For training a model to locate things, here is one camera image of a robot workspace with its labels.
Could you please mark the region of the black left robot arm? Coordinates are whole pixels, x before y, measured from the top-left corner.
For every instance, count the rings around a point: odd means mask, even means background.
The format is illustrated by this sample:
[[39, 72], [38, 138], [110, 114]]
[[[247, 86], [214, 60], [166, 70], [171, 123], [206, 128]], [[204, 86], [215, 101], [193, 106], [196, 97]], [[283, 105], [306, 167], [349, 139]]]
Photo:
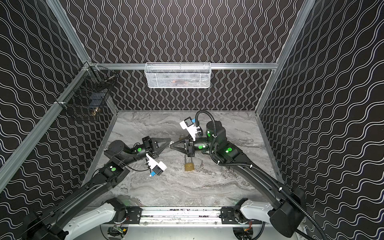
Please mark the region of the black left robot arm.
[[63, 240], [69, 236], [65, 226], [91, 202], [116, 187], [131, 171], [129, 165], [143, 160], [156, 159], [171, 143], [170, 138], [144, 137], [142, 144], [128, 147], [123, 141], [110, 143], [104, 151], [109, 161], [80, 189], [41, 213], [30, 213], [23, 221], [22, 240]]

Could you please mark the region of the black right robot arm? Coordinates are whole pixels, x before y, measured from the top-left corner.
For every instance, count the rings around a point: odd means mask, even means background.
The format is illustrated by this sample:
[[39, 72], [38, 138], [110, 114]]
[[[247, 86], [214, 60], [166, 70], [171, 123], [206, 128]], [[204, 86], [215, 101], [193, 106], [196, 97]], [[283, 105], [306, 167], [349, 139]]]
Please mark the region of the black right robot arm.
[[243, 150], [227, 139], [226, 129], [220, 121], [208, 122], [205, 131], [196, 119], [187, 118], [180, 122], [180, 126], [189, 134], [170, 144], [171, 149], [189, 157], [194, 157], [197, 151], [201, 151], [216, 165], [234, 170], [268, 200], [263, 206], [243, 198], [233, 207], [232, 213], [222, 214], [224, 222], [233, 220], [238, 224], [250, 225], [253, 221], [259, 221], [262, 225], [271, 224], [287, 238], [294, 234], [310, 238], [299, 230], [299, 225], [307, 214], [302, 190], [290, 190], [252, 162]]

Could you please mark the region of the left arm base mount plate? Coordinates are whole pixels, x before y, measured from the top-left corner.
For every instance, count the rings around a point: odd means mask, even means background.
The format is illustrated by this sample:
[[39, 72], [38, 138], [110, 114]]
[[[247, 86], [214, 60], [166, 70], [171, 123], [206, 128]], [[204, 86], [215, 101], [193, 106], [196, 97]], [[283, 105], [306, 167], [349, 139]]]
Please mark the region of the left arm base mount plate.
[[141, 220], [142, 208], [140, 207], [127, 207], [117, 212], [116, 223], [123, 224], [138, 224]]

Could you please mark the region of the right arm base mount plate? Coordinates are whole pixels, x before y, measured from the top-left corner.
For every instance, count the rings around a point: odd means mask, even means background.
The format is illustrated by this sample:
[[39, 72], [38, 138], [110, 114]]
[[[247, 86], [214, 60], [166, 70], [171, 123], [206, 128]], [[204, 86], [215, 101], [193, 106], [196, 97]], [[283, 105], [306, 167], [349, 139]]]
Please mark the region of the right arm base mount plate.
[[219, 218], [222, 221], [223, 225], [229, 224], [238, 224], [238, 225], [247, 225], [249, 223], [252, 224], [261, 224], [262, 221], [255, 219], [247, 219], [240, 210], [237, 210], [233, 207], [222, 207], [220, 209]]

